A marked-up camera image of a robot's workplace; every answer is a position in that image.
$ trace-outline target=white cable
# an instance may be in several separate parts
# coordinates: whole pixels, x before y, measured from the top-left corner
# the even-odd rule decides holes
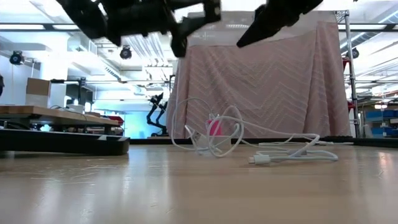
[[[228,154],[231,154],[237,148],[237,146],[239,145],[240,142],[243,142],[243,143],[253,146],[253,147],[258,147],[258,148],[263,148],[263,149],[269,148],[269,149],[277,150],[277,151],[257,151],[256,155],[251,158],[252,162],[256,163],[256,164],[267,164],[270,162],[282,162],[282,161],[319,161],[319,160],[337,161],[338,160],[338,156],[331,152],[320,151],[320,150],[316,150],[316,151],[309,150],[311,147],[313,147],[316,144],[322,144],[322,145],[333,144],[332,142],[319,141],[319,138],[320,138],[319,135],[317,135],[317,134],[282,133],[279,131],[273,131],[268,128],[263,128],[256,124],[252,124],[247,121],[244,121],[242,119],[241,113],[235,106],[227,107],[227,109],[224,111],[224,113],[221,116],[218,116],[218,117],[212,119],[211,123],[206,128],[206,134],[199,133],[198,131],[194,130],[190,126],[185,125],[185,129],[187,130],[187,133],[189,134],[190,139],[192,140],[193,147],[179,146],[175,142],[175,139],[174,139],[174,127],[175,127],[175,122],[176,122],[176,117],[177,117],[177,111],[178,111],[178,108],[183,103],[185,103],[189,100],[201,101],[208,107],[210,114],[213,114],[213,112],[210,108],[210,105],[206,101],[204,101],[200,98],[188,98],[188,99],[183,100],[180,103],[176,104],[176,107],[175,107],[175,110],[174,110],[174,113],[172,116],[172,124],[171,124],[172,130],[171,130],[171,135],[170,135],[174,146],[177,146],[179,148],[186,149],[186,150],[196,151],[196,152],[209,151],[213,156],[215,156],[217,158],[222,158],[222,157],[227,156]],[[226,115],[230,112],[235,112],[237,118]],[[224,141],[219,142],[218,144],[214,145],[213,141],[216,136],[212,136],[210,134],[210,130],[212,130],[213,125],[215,125],[217,123],[216,129],[215,129],[215,133],[217,133],[217,131],[219,130],[219,128],[221,126],[221,123],[223,123],[224,120],[231,120],[231,121],[236,122],[236,124],[234,125],[234,133],[232,135],[228,136]],[[288,140],[286,140],[284,142],[260,143],[258,146],[256,146],[256,145],[250,144],[250,143],[246,142],[245,140],[243,140],[245,125],[252,126],[257,129],[265,130],[270,133],[280,134],[283,136],[290,136],[290,137],[288,138]],[[226,152],[223,152],[221,149],[217,148],[217,146],[219,146],[220,144],[222,144],[225,141],[230,141],[235,136],[238,137],[238,140],[229,150],[227,150]],[[307,143],[290,142],[293,138],[304,138],[306,140],[309,140],[310,142],[307,142]],[[198,147],[199,141],[203,141],[204,139],[206,139],[206,141],[207,141],[206,147]],[[290,144],[290,145],[305,144],[305,145],[303,147],[301,147],[300,149],[285,149],[285,148],[281,148],[281,147],[276,147],[276,146],[281,146],[284,144]],[[283,154],[286,154],[286,156],[269,156],[268,155],[269,153],[277,153],[277,154],[283,153]],[[308,154],[324,154],[324,155],[323,156],[307,156]]]

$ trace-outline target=wooden board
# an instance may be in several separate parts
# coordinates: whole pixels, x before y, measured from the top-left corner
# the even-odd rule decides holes
[[[41,108],[38,106],[0,106],[1,118],[28,118],[30,115],[40,115],[41,123],[55,124],[109,124],[118,126],[117,121],[97,118],[92,115],[82,115],[65,110]]]
[[[0,222],[396,224],[398,151],[319,147],[338,162],[249,165],[174,146],[121,157],[21,153],[0,159]]]

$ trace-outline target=ceiling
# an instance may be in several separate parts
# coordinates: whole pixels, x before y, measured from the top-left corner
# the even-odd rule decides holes
[[[251,0],[250,4],[242,0],[223,0],[222,8],[225,11],[253,11],[266,0]],[[177,19],[186,16],[189,12],[202,11],[201,5],[180,9],[175,12]],[[377,23],[392,12],[398,12],[397,1],[360,0],[352,3],[350,20],[352,23]],[[20,23],[73,23],[63,12],[55,0],[0,0],[0,22]],[[79,47],[88,52],[75,50],[76,46],[60,44],[76,37],[80,40]],[[177,63],[171,48],[170,36],[151,34],[149,38],[140,35],[123,38],[123,44],[133,46],[132,57],[122,60],[119,56],[120,48],[106,39],[94,40],[93,45],[87,45],[88,40],[82,34],[66,32],[1,32],[0,41],[13,43],[38,43],[46,47],[46,54],[38,51],[24,51],[26,57],[44,61],[49,54],[58,54],[70,61],[69,77],[86,77],[88,80],[116,80],[107,70],[120,75],[122,80],[155,80],[166,81],[169,75],[175,72]],[[345,42],[345,34],[340,34],[341,44]],[[398,73],[398,52],[396,41],[398,34],[382,33],[372,39],[364,41],[356,48],[360,57],[355,59],[355,71],[358,80],[391,80],[396,79]],[[383,91],[380,85],[360,84],[360,92],[369,90]],[[120,83],[96,84],[89,86],[96,91],[136,91],[136,86]]]

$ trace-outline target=white wall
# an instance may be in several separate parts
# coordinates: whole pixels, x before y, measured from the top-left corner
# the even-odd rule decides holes
[[[32,67],[11,65],[9,58],[0,55],[0,74],[4,77],[5,88],[0,96],[0,105],[24,105],[27,78],[32,75]]]

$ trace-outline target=wall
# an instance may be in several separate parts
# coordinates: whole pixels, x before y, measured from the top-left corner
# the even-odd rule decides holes
[[[0,105],[24,105],[27,78],[32,75],[32,67],[11,65],[7,57],[0,55],[0,74],[6,86],[0,96]]]
[[[150,117],[153,122],[155,122],[156,117],[159,115],[159,109],[155,111]],[[158,133],[161,129],[155,126],[147,124],[146,116],[148,111],[134,111],[126,114],[126,129],[124,131],[125,137],[130,137],[132,139],[146,139],[150,137],[152,133]],[[159,119],[159,123],[166,124],[166,113]]]

